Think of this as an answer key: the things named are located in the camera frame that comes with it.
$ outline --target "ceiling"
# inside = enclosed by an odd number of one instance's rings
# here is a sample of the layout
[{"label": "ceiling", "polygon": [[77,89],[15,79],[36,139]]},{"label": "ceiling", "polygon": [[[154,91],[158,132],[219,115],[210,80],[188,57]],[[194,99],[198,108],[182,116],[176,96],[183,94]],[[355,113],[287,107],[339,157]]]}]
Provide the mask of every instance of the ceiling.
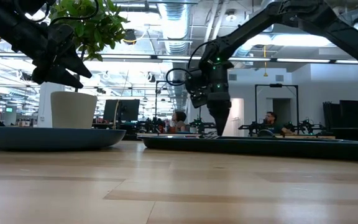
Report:
[{"label": "ceiling", "polygon": [[[126,29],[134,29],[137,41],[135,45],[117,44],[114,50],[106,48],[103,54],[134,54],[134,55],[190,55],[194,49],[205,40],[211,40],[216,36],[224,36],[234,31],[238,25],[245,23],[260,7],[270,1],[243,0],[243,1],[197,1],[198,4],[186,4],[181,8],[179,19],[174,21],[169,11],[163,11],[164,7],[172,7],[172,4],[157,5],[155,1],[149,1],[149,10],[142,11],[144,2],[120,1],[121,15],[127,17],[130,22],[125,24]],[[358,14],[358,1],[329,0],[328,3],[337,12],[343,12],[345,21],[354,19]],[[299,39],[289,44],[288,34],[299,35]],[[341,49],[332,44],[310,46],[312,42],[321,39],[309,40],[310,36],[299,29],[274,25],[269,32],[264,32],[258,38],[251,39],[243,52],[237,51],[235,56],[244,53],[242,57],[275,57],[275,58],[321,58],[321,59],[351,59]],[[0,42],[0,52],[12,52],[11,46]],[[0,106],[16,105],[19,112],[33,114],[37,112],[40,87],[31,81],[26,81],[35,68],[31,60],[10,55],[0,58]],[[243,63],[236,62],[237,68],[262,68],[264,66],[274,68],[286,68],[288,72],[296,70],[301,63]],[[179,66],[175,61],[160,60],[158,62],[136,62],[127,60],[109,60],[106,62],[85,62],[92,72],[90,79],[82,78],[83,93],[98,95],[98,110],[96,114],[103,114],[106,99],[138,98],[141,100],[140,116],[151,117],[154,115],[155,82],[150,82],[150,76],[156,80],[164,80],[165,74],[173,67]],[[165,83],[159,83],[157,112],[159,116],[170,116],[175,109],[183,109],[186,105],[187,93],[180,86],[173,88]]]}]

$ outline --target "white pillar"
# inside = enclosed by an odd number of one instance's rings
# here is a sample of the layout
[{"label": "white pillar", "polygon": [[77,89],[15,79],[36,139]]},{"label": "white pillar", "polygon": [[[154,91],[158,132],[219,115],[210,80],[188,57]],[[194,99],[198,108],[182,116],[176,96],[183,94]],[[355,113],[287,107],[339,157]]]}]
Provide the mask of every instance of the white pillar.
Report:
[{"label": "white pillar", "polygon": [[55,91],[65,91],[65,86],[50,82],[41,84],[40,103],[38,108],[38,128],[52,128],[50,94]]}]

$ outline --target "robotic arm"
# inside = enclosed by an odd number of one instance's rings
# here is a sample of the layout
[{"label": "robotic arm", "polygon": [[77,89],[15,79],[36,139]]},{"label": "robotic arm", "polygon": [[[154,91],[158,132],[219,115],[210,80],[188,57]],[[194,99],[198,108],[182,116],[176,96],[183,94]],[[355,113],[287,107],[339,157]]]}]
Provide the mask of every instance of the robotic arm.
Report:
[{"label": "robotic arm", "polygon": [[272,24],[298,27],[309,34],[323,36],[358,60],[358,30],[340,20],[324,0],[270,3],[231,34],[208,42],[199,69],[190,71],[186,79],[193,106],[207,104],[220,136],[231,108],[227,70],[233,64],[227,60],[242,44]]},{"label": "robotic arm", "polygon": [[41,84],[54,82],[82,88],[83,85],[66,68],[84,77],[91,72],[78,57],[71,41],[73,29],[66,24],[38,24],[25,17],[35,14],[45,3],[47,7],[56,0],[0,0],[0,37],[12,45],[15,52],[21,51],[37,67],[32,79]]}]

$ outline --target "woman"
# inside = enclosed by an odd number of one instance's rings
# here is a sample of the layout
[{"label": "woman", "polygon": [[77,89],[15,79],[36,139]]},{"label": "woman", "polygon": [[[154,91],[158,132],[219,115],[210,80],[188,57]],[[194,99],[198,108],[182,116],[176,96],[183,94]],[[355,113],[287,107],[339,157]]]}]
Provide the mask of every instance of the woman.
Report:
[{"label": "woman", "polygon": [[186,114],[181,111],[174,112],[172,115],[172,121],[175,123],[175,132],[186,131]]}]

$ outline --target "workstation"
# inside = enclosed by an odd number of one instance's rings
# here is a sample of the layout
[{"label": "workstation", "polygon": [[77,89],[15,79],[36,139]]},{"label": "workstation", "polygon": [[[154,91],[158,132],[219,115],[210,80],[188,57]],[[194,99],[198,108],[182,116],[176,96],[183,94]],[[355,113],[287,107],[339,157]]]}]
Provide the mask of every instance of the workstation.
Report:
[{"label": "workstation", "polygon": [[358,1],[0,1],[0,214],[358,223]]}]

